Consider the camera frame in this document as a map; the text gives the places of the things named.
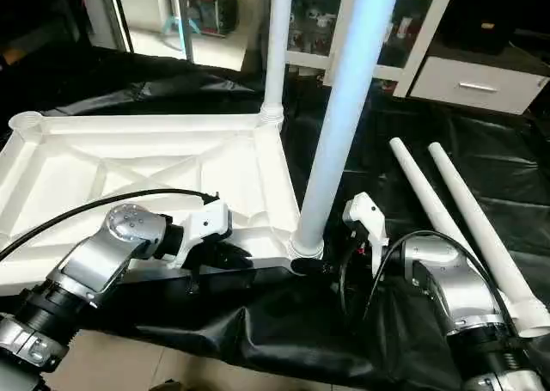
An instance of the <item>metal bolt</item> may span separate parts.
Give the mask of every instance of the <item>metal bolt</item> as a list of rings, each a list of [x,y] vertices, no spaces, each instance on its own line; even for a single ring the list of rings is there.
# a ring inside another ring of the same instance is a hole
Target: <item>metal bolt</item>
[[[41,362],[44,359],[44,356],[39,352],[31,352],[31,358],[36,362]]]
[[[478,385],[482,387],[489,387],[491,384],[491,380],[489,378],[483,378],[478,381]]]

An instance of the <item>black cable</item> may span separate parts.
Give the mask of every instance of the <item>black cable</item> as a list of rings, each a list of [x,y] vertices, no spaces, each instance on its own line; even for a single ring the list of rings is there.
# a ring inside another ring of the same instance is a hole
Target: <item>black cable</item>
[[[146,189],[143,191],[122,193],[120,195],[111,196],[109,198],[98,199],[88,204],[79,206],[70,211],[67,211],[65,213],[62,213],[61,215],[58,215],[53,219],[50,219],[49,221],[42,223],[36,228],[29,230],[26,234],[17,238],[15,241],[9,244],[5,249],[3,249],[2,252],[0,252],[0,261],[5,260],[8,257],[8,255],[14,252],[18,247],[23,245],[25,242],[30,241],[38,234],[44,232],[45,230],[51,228],[54,225],[57,225],[60,222],[63,222],[65,219],[69,219],[70,217],[74,217],[75,215],[78,215],[79,213],[89,211],[90,209],[97,208],[98,206],[108,205],[108,204],[111,204],[112,202],[118,202],[120,200],[137,198],[139,196],[146,196],[146,195],[157,195],[160,193],[173,193],[173,194],[180,194],[180,195],[198,196],[199,198],[203,199],[203,202],[205,203],[205,205],[219,199],[218,196],[212,196],[212,195],[209,195],[208,193],[189,191],[187,189],[172,189],[172,188]]]
[[[386,252],[384,258],[382,259],[382,262],[380,264],[380,267],[378,268],[378,271],[376,272],[376,275],[373,280],[372,289],[370,290],[369,299],[367,300],[367,303],[365,304],[364,313],[363,313],[363,319],[362,321],[365,321],[367,318],[367,315],[369,313],[370,305],[372,303],[372,300],[374,298],[374,295],[376,293],[376,288],[378,287],[378,284],[380,283],[380,280],[382,278],[382,275],[384,273],[384,269],[386,265],[388,264],[392,254],[397,250],[398,247],[400,247],[403,242],[415,237],[415,236],[437,236],[440,239],[443,239],[446,241],[449,245],[454,247],[456,250],[458,250],[461,254],[466,256],[470,262],[472,262],[472,265],[475,267],[476,271],[480,274],[480,276],[484,279],[487,288],[494,296],[495,300],[497,301],[498,307],[500,308],[500,313],[504,318],[504,321],[509,326],[510,330],[512,331],[512,334],[516,337],[518,337],[516,325],[514,324],[514,321],[510,315],[510,312],[506,308],[506,304],[504,303],[504,299],[500,295],[500,291],[498,290],[497,283],[495,282],[494,278],[491,274],[489,274],[485,267],[481,265],[480,261],[471,254],[465,247],[461,245],[460,242],[455,241],[453,238],[442,234],[441,232],[437,232],[435,230],[417,230],[414,232],[411,232],[410,234],[402,236],[400,239],[398,239],[395,243],[392,244],[392,246],[389,248],[389,250]]]
[[[344,317],[348,317],[347,312],[347,300],[345,299],[345,281],[347,277],[347,268],[350,265],[351,257],[353,256],[353,253],[357,251],[357,246],[355,243],[352,243],[351,249],[349,249],[344,256],[344,259],[342,260],[342,265],[339,269],[339,283],[338,283],[338,290],[340,293],[340,307],[342,309],[342,314],[344,314]]]

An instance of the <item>white pipe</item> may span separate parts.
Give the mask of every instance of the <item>white pipe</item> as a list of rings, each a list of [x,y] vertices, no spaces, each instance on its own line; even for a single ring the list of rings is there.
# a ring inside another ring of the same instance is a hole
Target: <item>white pipe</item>
[[[293,257],[320,258],[333,206],[395,0],[355,0],[333,91],[309,176],[302,215],[290,238]]]
[[[281,125],[284,120],[283,85],[291,5],[292,0],[272,0],[267,47],[266,91],[264,103],[260,109],[260,119],[265,124]]]
[[[470,247],[470,244],[456,225],[453,217],[449,214],[401,139],[394,137],[389,141],[389,145],[403,172],[405,172],[405,176],[411,184],[414,193],[419,198],[426,215],[430,218],[433,228],[460,242],[471,254],[474,254],[472,247]]]
[[[431,144],[428,149],[499,288],[511,302],[516,314],[517,331],[522,337],[528,338],[550,333],[550,314],[544,304],[533,295],[468,185],[440,144]]]

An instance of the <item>floor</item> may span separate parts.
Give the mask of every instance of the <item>floor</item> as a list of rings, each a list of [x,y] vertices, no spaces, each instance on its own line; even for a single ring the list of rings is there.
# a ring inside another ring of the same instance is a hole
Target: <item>floor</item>
[[[56,391],[147,391],[167,380],[211,391],[353,391],[275,376],[131,339],[81,331],[57,371],[45,375]]]
[[[240,70],[247,50],[248,25],[240,23],[227,37],[192,34],[192,51],[196,64]],[[186,58],[180,49],[180,36],[175,29],[168,35],[130,29],[134,52],[148,56]]]

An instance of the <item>black plastic sheet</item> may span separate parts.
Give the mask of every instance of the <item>black plastic sheet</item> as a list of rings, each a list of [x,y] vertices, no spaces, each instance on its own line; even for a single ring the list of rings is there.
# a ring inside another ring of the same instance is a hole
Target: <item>black plastic sheet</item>
[[[9,115],[33,109],[47,114],[240,113],[255,112],[261,104],[260,85],[235,73],[105,51],[65,54],[65,64],[60,58],[55,63],[31,57],[13,69],[8,89],[24,94],[24,100],[10,99]],[[76,70],[80,62],[83,67]],[[0,86],[6,89],[1,77]],[[287,86],[284,151],[300,200],[328,92],[314,82]],[[329,255],[343,253],[339,217],[346,200],[358,192],[367,192],[384,211],[391,238],[431,229],[388,146],[394,136],[403,139],[466,230],[427,146],[437,140],[450,152],[535,294],[550,303],[549,144],[530,121],[518,117],[373,93],[327,226]],[[88,315],[86,325],[320,382],[370,390],[460,387],[431,304],[400,278],[382,287],[357,337],[345,328],[338,298],[322,278],[248,271],[205,279],[195,296],[188,291],[186,279],[123,285],[105,308]],[[15,300],[4,298],[0,305],[9,311]],[[550,336],[534,340],[531,348],[550,376]]]

